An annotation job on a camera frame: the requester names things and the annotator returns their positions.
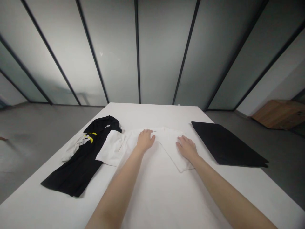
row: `folded black cloth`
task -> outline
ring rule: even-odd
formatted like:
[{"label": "folded black cloth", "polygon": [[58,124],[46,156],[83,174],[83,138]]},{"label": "folded black cloth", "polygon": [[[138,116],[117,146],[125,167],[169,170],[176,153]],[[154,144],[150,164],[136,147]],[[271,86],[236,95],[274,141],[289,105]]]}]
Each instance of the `folded black cloth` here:
[{"label": "folded black cloth", "polygon": [[79,197],[103,164],[95,160],[111,130],[122,132],[112,116],[94,120],[84,131],[90,141],[81,145],[65,164],[52,172],[41,185],[48,189]]},{"label": "folded black cloth", "polygon": [[192,125],[218,164],[268,167],[265,163],[269,161],[222,125],[205,122],[192,122]]}]

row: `wooden cabinet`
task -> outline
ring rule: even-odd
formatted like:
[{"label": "wooden cabinet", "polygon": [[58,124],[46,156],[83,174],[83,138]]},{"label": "wooden cabinet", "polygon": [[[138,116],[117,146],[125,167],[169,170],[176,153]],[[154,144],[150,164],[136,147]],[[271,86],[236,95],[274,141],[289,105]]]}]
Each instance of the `wooden cabinet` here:
[{"label": "wooden cabinet", "polygon": [[271,100],[252,118],[270,129],[291,129],[305,121],[305,105],[295,101]]}]

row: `white t-shirt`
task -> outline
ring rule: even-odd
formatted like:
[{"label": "white t-shirt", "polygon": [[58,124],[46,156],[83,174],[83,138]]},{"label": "white t-shirt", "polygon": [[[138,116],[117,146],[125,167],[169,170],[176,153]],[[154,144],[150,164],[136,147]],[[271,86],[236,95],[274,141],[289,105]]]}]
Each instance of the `white t-shirt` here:
[{"label": "white t-shirt", "polygon": [[[121,228],[231,228],[197,172],[190,170],[192,165],[178,152],[175,143],[183,133],[153,130],[156,140],[143,157]],[[141,131],[108,135],[114,138],[107,138],[97,159],[117,165],[113,177],[129,158]]]},{"label": "white t-shirt", "polygon": [[[107,165],[117,166],[124,154],[130,154],[137,145],[138,136],[143,129],[136,129],[121,134],[115,130],[110,131],[107,139],[98,153],[96,160],[102,161]],[[151,136],[155,135],[155,142],[161,144],[165,152],[171,158],[179,172],[193,169],[192,164],[184,158],[178,151],[176,142],[178,137],[185,135],[181,131],[162,128],[153,128]]]}]

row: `wall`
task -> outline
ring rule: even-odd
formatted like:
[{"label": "wall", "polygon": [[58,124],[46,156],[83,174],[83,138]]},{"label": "wall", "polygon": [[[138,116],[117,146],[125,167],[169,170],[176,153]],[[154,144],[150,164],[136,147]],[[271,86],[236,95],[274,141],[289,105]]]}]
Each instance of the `wall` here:
[{"label": "wall", "polygon": [[209,109],[234,110],[305,19],[305,2],[269,0]]},{"label": "wall", "polygon": [[0,99],[7,105],[11,105],[11,106],[27,101],[1,73],[0,73]]},{"label": "wall", "polygon": [[200,108],[229,71],[210,109],[233,109],[305,19],[300,0],[136,2],[1,0],[0,69],[29,101]]},{"label": "wall", "polygon": [[237,110],[251,116],[269,100],[290,100],[304,87],[305,30],[274,63]]}]

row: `gray floor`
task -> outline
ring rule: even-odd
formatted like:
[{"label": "gray floor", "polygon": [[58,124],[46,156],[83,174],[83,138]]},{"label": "gray floor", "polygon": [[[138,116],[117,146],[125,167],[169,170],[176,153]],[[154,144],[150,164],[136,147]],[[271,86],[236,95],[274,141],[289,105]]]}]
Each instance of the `gray floor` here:
[{"label": "gray floor", "polygon": [[[23,104],[0,111],[0,203],[44,164],[102,108]],[[268,130],[233,112],[207,112],[218,124],[270,161],[263,169],[305,209],[305,139]]]},{"label": "gray floor", "polygon": [[0,111],[0,204],[102,108],[22,104]]},{"label": "gray floor", "polygon": [[206,114],[266,158],[269,168],[262,168],[263,171],[305,210],[304,138],[290,131],[267,129],[234,112],[208,111]]}]

